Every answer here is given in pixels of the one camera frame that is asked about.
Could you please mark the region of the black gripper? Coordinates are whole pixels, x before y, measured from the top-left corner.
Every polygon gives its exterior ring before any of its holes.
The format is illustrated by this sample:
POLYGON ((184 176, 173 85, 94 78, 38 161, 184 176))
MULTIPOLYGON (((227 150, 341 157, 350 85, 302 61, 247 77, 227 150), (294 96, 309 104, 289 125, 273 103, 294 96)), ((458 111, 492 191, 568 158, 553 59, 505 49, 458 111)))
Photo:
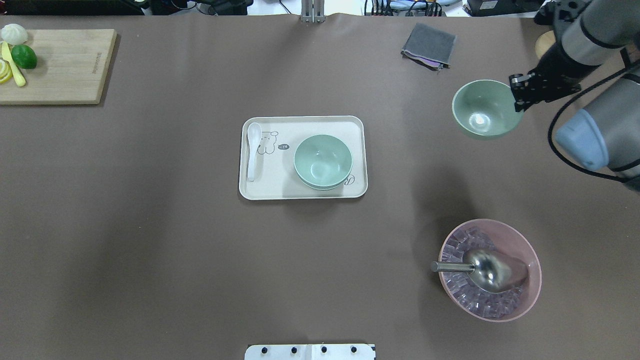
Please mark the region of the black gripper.
POLYGON ((550 103, 581 90, 583 64, 572 59, 561 45, 552 45, 527 74, 509 76, 516 112, 525 112, 542 101, 550 103))

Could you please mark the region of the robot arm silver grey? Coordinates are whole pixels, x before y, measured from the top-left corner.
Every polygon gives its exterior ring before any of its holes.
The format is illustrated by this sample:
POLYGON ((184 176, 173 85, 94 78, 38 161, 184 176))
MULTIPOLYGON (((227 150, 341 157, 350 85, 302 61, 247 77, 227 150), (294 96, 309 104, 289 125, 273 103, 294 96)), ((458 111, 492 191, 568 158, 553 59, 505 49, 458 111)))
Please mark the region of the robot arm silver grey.
POLYGON ((526 74, 509 76, 517 112, 568 97, 551 120, 551 151, 574 170, 638 193, 639 62, 587 88, 581 83, 610 57, 639 45, 637 0, 550 0, 534 16, 555 41, 526 74))

